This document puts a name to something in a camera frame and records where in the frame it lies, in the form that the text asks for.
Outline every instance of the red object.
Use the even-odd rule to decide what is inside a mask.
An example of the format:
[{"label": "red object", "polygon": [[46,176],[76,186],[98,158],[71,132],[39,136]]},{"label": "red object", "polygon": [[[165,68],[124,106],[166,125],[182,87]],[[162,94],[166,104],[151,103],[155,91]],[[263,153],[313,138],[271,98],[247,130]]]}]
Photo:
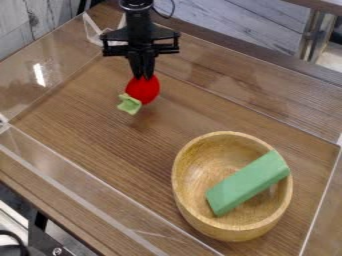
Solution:
[{"label": "red object", "polygon": [[139,80],[134,77],[126,87],[126,93],[139,100],[143,105],[149,104],[161,92],[159,80],[154,75],[150,80],[142,77]]}]

